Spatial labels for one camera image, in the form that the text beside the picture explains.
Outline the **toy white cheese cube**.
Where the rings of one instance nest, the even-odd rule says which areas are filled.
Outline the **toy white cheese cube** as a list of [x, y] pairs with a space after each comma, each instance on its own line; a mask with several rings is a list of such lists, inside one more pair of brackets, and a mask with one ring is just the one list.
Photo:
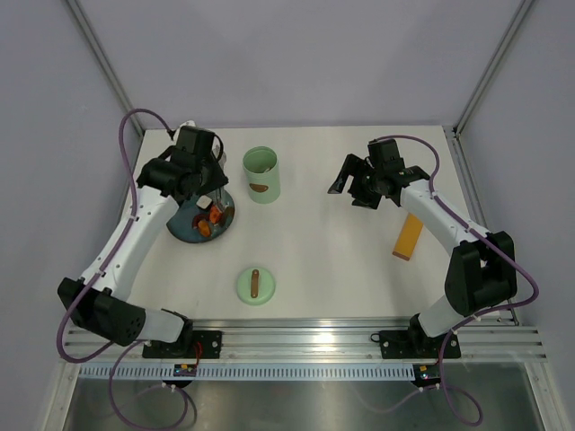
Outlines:
[[207, 195], [201, 196], [196, 202], [197, 207], [202, 211], [208, 211], [213, 205], [213, 199]]

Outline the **metal tongs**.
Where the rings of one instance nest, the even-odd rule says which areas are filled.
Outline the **metal tongs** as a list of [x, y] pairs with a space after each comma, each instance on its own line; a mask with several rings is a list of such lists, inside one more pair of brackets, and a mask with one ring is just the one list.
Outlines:
[[[225, 158], [225, 151], [224, 151], [224, 146], [220, 145], [219, 146], [219, 155], [218, 155], [218, 163], [219, 166], [221, 168], [224, 168], [225, 162], [226, 162], [226, 158]], [[223, 212], [225, 210], [225, 204], [224, 204], [224, 187], [221, 187], [219, 189], [216, 190], [215, 193], [215, 200], [214, 200], [214, 205], [213, 206], [217, 206], [219, 207]]]

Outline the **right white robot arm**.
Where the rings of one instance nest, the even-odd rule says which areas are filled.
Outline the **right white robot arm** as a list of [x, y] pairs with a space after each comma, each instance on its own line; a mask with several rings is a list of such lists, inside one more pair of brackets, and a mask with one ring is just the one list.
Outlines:
[[377, 209], [382, 198], [392, 200], [422, 221], [447, 252], [443, 296], [412, 316], [405, 332], [410, 350], [427, 356], [456, 324], [517, 294], [514, 242], [464, 219], [438, 193], [433, 173], [406, 166], [397, 140], [370, 141], [365, 158], [348, 154], [328, 191], [348, 192], [355, 207]]

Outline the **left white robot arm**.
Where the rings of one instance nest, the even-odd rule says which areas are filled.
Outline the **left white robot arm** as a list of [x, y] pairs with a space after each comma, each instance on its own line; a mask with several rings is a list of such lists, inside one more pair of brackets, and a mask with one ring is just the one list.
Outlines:
[[213, 131], [184, 125], [176, 142], [145, 163], [135, 196], [116, 230], [78, 279], [64, 278], [57, 289], [64, 321], [129, 346], [137, 340], [162, 342], [172, 356], [194, 346], [187, 318], [129, 303], [132, 286], [158, 234], [180, 208], [228, 182], [221, 161], [223, 142]]

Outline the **toy orange carrot piece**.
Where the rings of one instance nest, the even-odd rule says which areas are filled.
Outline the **toy orange carrot piece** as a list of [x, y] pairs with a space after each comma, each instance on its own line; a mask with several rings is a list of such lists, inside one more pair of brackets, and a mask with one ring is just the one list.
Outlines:
[[221, 222], [224, 212], [217, 206], [212, 206], [209, 211], [209, 222], [217, 225]]

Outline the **green cylindrical lunch container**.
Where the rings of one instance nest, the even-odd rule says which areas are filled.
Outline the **green cylindrical lunch container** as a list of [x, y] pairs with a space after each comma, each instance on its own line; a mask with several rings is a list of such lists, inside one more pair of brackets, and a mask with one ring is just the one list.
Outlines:
[[[261, 174], [268, 166], [273, 167], [271, 172]], [[279, 198], [279, 159], [271, 148], [256, 146], [248, 150], [243, 156], [243, 170], [253, 202], [267, 205]]]

